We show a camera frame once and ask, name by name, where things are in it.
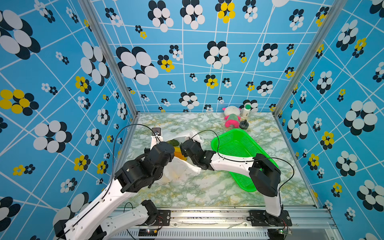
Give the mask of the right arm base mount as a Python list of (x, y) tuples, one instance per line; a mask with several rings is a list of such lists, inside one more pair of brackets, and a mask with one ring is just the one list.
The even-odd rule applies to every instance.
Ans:
[(282, 210), (281, 214), (276, 217), (262, 210), (251, 210), (246, 218), (251, 222), (253, 227), (291, 227), (292, 220), (286, 210)]

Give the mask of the white plastic bag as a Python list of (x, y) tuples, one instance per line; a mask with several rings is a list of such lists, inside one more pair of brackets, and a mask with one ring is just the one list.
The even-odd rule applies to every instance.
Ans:
[[(179, 134), (166, 134), (165, 137), (161, 134), (158, 138), (163, 142), (177, 140), (180, 144), (188, 139), (203, 143), (204, 140), (199, 135), (195, 136), (197, 133), (196, 130), (186, 130)], [(201, 171), (201, 168), (196, 167), (175, 155), (173, 160), (164, 167), (163, 174), (159, 180), (156, 180), (156, 183), (164, 185), (172, 181), (186, 181), (187, 177), (197, 176)]]

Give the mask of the yellow fruit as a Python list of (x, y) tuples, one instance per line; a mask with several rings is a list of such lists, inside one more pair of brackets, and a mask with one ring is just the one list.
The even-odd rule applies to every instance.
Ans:
[(175, 149), (175, 153), (174, 153), (175, 158), (178, 158), (183, 161), (187, 161), (187, 158), (182, 154), (179, 146), (174, 146), (174, 149)]

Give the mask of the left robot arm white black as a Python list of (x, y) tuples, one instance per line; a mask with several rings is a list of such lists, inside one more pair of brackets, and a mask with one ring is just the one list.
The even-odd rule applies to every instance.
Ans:
[(165, 166), (174, 158), (175, 149), (167, 142), (159, 142), (151, 149), (124, 163), (107, 188), (72, 219), (54, 224), (58, 240), (107, 240), (117, 233), (142, 224), (152, 224), (158, 209), (151, 200), (144, 200), (119, 216), (111, 213), (142, 188), (150, 188), (159, 180)]

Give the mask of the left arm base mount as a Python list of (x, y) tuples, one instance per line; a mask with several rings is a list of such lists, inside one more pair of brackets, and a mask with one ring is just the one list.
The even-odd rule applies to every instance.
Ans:
[(140, 226), (157, 226), (164, 227), (169, 226), (171, 220), (171, 210), (158, 210), (157, 214), (154, 217), (149, 217), (143, 224)]

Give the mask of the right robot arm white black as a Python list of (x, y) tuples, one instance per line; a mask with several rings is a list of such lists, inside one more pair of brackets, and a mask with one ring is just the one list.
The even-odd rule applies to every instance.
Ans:
[(189, 157), (203, 170), (227, 171), (251, 178), (257, 191), (264, 196), (266, 213), (276, 218), (281, 215), (281, 171), (266, 156), (256, 154), (253, 158), (239, 158), (221, 155), (203, 150), (201, 144), (193, 139), (182, 143), (180, 149), (183, 156)]

